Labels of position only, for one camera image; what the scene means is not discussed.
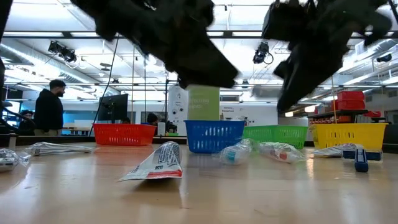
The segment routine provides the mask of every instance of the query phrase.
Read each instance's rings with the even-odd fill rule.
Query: ceiling
[[[258,30],[262,29],[264,16],[272,0],[214,0],[216,6],[214,10],[215,21],[208,30]],[[7,31],[94,31],[95,23],[77,7],[72,5],[69,0],[14,0],[11,14],[6,26]],[[52,55],[48,52],[51,41],[58,41],[69,49],[76,50],[81,62],[76,65],[66,65],[62,58]],[[275,77],[272,71],[279,62],[285,60],[289,52],[286,50],[286,43],[270,40],[270,53],[274,56],[274,62],[271,65],[255,65],[252,62],[254,51],[260,43],[260,39],[212,39],[213,43],[222,51],[227,59],[237,67],[241,72],[237,82],[242,79],[248,79],[250,83],[262,83],[267,85],[282,84],[283,81]],[[380,80],[390,80],[389,84],[394,84],[395,69],[392,68],[396,63],[397,54],[395,54],[394,42],[389,42],[391,46],[388,49],[381,49],[378,45],[366,49],[365,53],[359,54],[355,45],[361,40],[351,39],[348,45],[352,49],[345,57],[345,65],[334,76],[335,85],[380,85]],[[154,58],[144,57],[134,50],[134,46],[126,39],[120,39],[116,48],[116,41],[113,43],[105,42],[101,39],[3,39],[2,47],[8,47],[9,50],[15,50],[16,54],[23,53],[24,58],[31,59],[35,65],[32,70],[43,71],[47,73],[44,78],[64,77],[68,83],[106,83],[109,78],[109,72],[101,71],[103,68],[100,63],[112,64],[113,53],[116,51],[116,57],[113,64],[112,78],[118,79],[120,83],[165,83],[166,76],[171,80],[176,80],[176,74],[168,74],[163,63]],[[376,57],[386,54],[389,51],[393,58],[390,62],[373,63]],[[354,78],[363,77],[373,71],[391,68],[381,73],[375,73],[364,79],[357,79],[358,82],[352,82]],[[17,76],[8,76],[7,82],[21,82]],[[85,93],[98,89],[93,97],[103,93],[104,88],[80,87],[84,90],[75,88],[76,91]],[[160,99],[164,99],[162,86],[150,87]],[[111,91],[131,91],[131,86],[111,86]],[[141,86],[135,86],[134,90],[143,90]],[[134,94],[140,97],[139,91]],[[327,96],[330,94],[328,88],[319,88],[313,93],[315,96]]]

